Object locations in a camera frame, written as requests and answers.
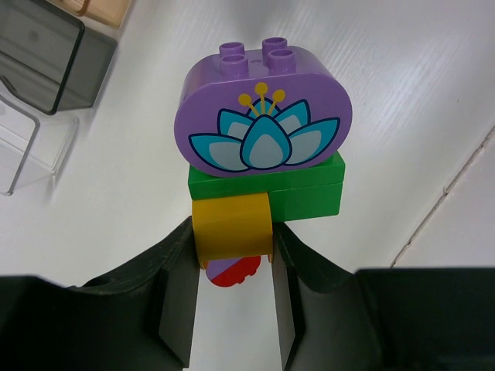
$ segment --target yellow toy block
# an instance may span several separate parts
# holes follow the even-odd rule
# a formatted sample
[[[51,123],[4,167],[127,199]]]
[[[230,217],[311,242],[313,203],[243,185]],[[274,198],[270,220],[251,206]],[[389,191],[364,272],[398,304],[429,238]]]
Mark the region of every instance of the yellow toy block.
[[[193,200],[196,252],[210,260],[273,254],[268,194]]]

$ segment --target transparent bin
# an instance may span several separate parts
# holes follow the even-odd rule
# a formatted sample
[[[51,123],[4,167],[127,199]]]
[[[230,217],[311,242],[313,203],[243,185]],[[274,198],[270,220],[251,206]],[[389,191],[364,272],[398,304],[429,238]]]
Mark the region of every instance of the transparent bin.
[[[77,130],[71,113],[47,116],[0,84],[0,194],[55,175]]]
[[[95,19],[118,28],[127,14],[131,0],[52,0],[54,4],[75,15]]]
[[[0,80],[45,114],[92,107],[116,45],[48,2],[0,0]]]

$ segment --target flower illustration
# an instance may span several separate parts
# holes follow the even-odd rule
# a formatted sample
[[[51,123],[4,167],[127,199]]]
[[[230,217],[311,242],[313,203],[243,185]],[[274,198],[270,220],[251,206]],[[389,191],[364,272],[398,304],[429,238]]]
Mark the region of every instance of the flower illustration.
[[[246,114],[218,112],[218,134],[189,136],[191,147],[208,165],[225,172],[297,166],[320,155],[335,138],[338,117],[311,122],[306,100],[281,110],[277,103],[285,99],[283,90],[276,90],[272,100],[265,97],[266,83],[254,90],[260,96],[254,103],[248,94],[239,96],[241,106],[249,108]]]

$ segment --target green toy block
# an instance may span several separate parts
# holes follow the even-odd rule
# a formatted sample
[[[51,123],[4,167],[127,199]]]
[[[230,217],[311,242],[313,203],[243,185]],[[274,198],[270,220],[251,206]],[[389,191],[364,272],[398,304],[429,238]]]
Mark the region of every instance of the green toy block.
[[[337,215],[343,183],[269,192],[273,223]]]
[[[339,152],[311,168],[234,178],[217,178],[190,166],[188,185],[192,199],[217,199],[342,183],[345,168]]]

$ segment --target blue petal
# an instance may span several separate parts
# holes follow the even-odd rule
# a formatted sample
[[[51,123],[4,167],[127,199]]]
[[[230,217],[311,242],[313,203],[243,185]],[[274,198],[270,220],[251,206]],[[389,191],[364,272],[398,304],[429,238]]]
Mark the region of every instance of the blue petal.
[[[273,118],[263,115],[246,134],[241,146],[242,162],[250,168],[265,170],[282,165],[291,155],[287,135]]]
[[[292,155],[286,165],[301,165],[325,151],[339,130],[340,119],[313,122],[289,135]]]
[[[308,101],[306,99],[299,100],[273,118],[283,127],[287,134],[291,134],[311,122]]]
[[[220,134],[193,134],[189,142],[195,153],[208,165],[226,172],[243,172],[241,141]]]
[[[273,103],[273,100],[265,98],[265,114],[268,115],[268,111],[270,110],[271,104]],[[254,108],[256,108],[256,111],[261,115],[263,110],[261,109],[261,99],[255,100],[254,103]],[[273,111],[268,115],[268,116],[275,116],[278,112],[280,112],[280,108],[275,105]],[[256,118],[256,115],[254,114],[251,109],[246,113],[247,116]]]
[[[235,111],[220,110],[218,112],[218,132],[223,135],[242,139],[246,135],[253,119]]]

